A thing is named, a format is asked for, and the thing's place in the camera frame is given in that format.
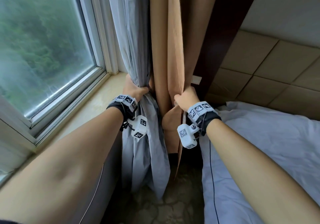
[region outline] left arm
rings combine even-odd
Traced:
[[[127,76],[123,94],[146,92]],[[111,107],[51,145],[1,189],[0,219],[61,223],[92,188],[122,122]]]

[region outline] black sleeve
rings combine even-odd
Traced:
[[[19,223],[14,221],[9,221],[9,220],[0,220],[0,224],[19,224]]]

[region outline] window glass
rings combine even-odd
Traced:
[[[0,94],[26,118],[95,66],[78,0],[0,0]]]

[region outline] tan leather headboard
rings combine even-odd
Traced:
[[[206,95],[235,100],[320,120],[320,49],[239,30]]]

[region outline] gray curtain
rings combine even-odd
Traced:
[[[110,0],[114,27],[126,69],[139,87],[149,83],[151,39],[149,0]],[[122,134],[122,184],[132,191],[147,184],[161,198],[170,175],[159,108],[150,93],[139,102],[136,115],[148,119],[147,134],[134,139],[131,129]]]

